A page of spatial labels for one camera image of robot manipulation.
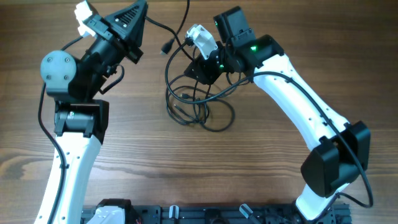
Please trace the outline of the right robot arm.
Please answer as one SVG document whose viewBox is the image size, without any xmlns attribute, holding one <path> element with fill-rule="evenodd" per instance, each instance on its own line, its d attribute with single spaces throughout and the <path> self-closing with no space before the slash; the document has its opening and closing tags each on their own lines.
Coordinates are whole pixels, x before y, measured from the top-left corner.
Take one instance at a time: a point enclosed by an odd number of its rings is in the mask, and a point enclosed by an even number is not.
<svg viewBox="0 0 398 224">
<path fill-rule="evenodd" d="M 222 73 L 243 73 L 279 105 L 310 151 L 300 168 L 305 187 L 295 206 L 304 220 L 319 221 L 350 183 L 364 177 L 370 130 L 331 109 L 271 36 L 255 36 L 240 7 L 215 16 L 214 22 L 220 41 L 201 25 L 187 30 L 188 43 L 200 55 L 185 73 L 204 85 L 213 84 Z"/>
</svg>

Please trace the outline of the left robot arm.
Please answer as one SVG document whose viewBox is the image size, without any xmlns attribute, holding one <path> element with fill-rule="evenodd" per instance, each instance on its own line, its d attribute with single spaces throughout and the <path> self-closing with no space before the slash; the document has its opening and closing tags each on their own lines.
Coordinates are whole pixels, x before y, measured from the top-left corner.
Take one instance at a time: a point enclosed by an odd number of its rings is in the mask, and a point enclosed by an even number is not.
<svg viewBox="0 0 398 224">
<path fill-rule="evenodd" d="M 148 10 L 146 1 L 108 16 L 88 2 L 75 8 L 80 38 L 92 36 L 82 57 L 66 47 L 48 53 L 40 64 L 44 81 L 41 96 L 55 103 L 52 168 L 38 212 L 37 223 L 80 223 L 87 184 L 103 145 L 109 122 L 109 103 L 96 99 L 124 78 L 123 60 L 137 63 Z"/>
</svg>

